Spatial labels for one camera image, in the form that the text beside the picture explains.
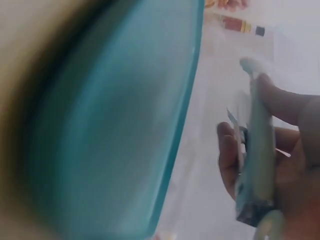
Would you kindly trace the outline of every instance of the blurry object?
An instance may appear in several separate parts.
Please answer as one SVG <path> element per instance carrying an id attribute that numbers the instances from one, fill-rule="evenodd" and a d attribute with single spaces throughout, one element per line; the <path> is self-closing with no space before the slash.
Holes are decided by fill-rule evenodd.
<path id="1" fill-rule="evenodd" d="M 204 13 L 204 22 L 208 24 L 218 23 L 222 28 L 236 31 L 240 33 L 252 34 L 264 37 L 266 33 L 265 27 L 248 23 L 238 18 L 216 14 L 213 12 Z"/>
<path id="2" fill-rule="evenodd" d="M 34 96 L 26 182 L 42 218 L 66 239 L 155 233 L 203 24 L 203 0 L 178 2 L 117 0 L 102 8 Z"/>
<path id="3" fill-rule="evenodd" d="M 206 8 L 211 8 L 213 6 L 235 12 L 237 9 L 246 9 L 249 6 L 249 0 L 205 0 Z"/>

